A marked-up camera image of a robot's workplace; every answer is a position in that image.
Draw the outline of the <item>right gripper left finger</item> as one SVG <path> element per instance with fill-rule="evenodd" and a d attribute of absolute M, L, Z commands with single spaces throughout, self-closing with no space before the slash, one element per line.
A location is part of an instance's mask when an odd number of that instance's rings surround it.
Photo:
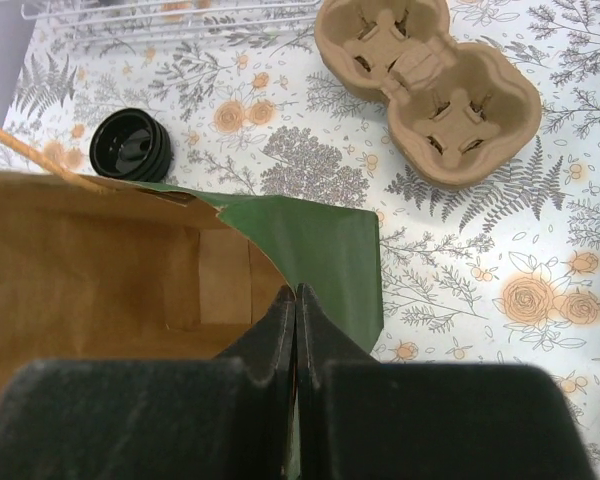
<path fill-rule="evenodd" d="M 282 479 L 295 298 L 210 360 L 38 360 L 0 397 L 0 479 Z"/>

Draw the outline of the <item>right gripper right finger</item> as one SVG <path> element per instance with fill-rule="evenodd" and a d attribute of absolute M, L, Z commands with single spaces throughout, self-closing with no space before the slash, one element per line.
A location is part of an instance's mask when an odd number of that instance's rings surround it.
<path fill-rule="evenodd" d="M 305 479 L 591 479 L 566 401 L 542 369 L 381 363 L 297 290 Z"/>

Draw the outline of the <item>cardboard cup carrier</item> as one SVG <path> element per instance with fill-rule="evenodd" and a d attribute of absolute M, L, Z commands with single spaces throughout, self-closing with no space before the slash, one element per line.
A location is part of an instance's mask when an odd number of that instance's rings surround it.
<path fill-rule="evenodd" d="M 326 1 L 314 37 L 352 95 L 386 106 L 394 145 L 437 187 L 481 182 L 540 127 L 536 87 L 497 49 L 454 40 L 444 1 Z"/>

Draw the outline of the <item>green paper bag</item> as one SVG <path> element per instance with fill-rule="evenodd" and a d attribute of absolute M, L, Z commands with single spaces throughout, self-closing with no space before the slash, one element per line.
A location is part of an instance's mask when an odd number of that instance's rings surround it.
<path fill-rule="evenodd" d="M 0 397 L 38 360 L 203 360 L 310 286 L 364 351 L 382 327 L 370 211 L 80 176 L 0 171 Z"/>

